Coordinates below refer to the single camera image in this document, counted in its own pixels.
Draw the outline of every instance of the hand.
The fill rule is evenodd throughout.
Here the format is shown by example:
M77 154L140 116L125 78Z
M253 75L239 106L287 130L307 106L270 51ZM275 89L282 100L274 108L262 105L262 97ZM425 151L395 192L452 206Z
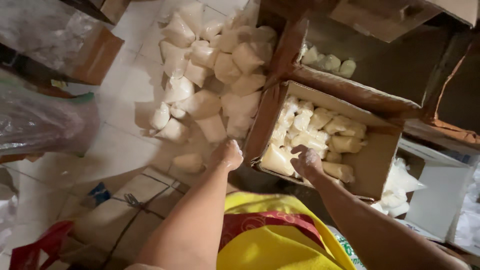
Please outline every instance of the hand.
M314 182L319 175L325 176L322 168L322 159L312 148L304 145L296 146L292 149L292 154L299 153L298 158L290 160L295 171L308 181Z
M222 167L226 170L236 170L243 162L242 152L236 140L221 143L210 156L208 167Z

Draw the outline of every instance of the red plastic bag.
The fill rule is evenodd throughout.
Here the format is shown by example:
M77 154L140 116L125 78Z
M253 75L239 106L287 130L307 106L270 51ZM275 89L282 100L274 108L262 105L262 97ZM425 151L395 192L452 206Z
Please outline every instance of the red plastic bag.
M9 270L46 270L60 258L60 249L72 228L72 221L57 222L44 232L33 244L14 248L12 250ZM48 254L48 259L38 267L40 250Z

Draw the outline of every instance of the red patterned fabric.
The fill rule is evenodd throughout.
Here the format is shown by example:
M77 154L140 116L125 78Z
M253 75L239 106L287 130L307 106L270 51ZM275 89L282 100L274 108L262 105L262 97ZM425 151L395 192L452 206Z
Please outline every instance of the red patterned fabric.
M225 214L223 216L222 237L220 238L218 251L220 252L223 247L240 233L266 225L294 226L321 248L324 248L320 240L320 234L315 228L313 220L308 215L269 211L262 213Z

